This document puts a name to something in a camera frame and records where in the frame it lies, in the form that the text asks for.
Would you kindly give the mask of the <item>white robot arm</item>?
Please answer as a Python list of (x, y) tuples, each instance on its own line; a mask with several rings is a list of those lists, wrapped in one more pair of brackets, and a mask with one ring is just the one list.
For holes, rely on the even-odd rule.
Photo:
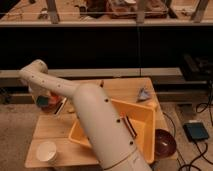
[(77, 83), (47, 74), (42, 60), (35, 60), (19, 71), (28, 84), (70, 99), (104, 171), (152, 171), (124, 121), (105, 91), (97, 84)]

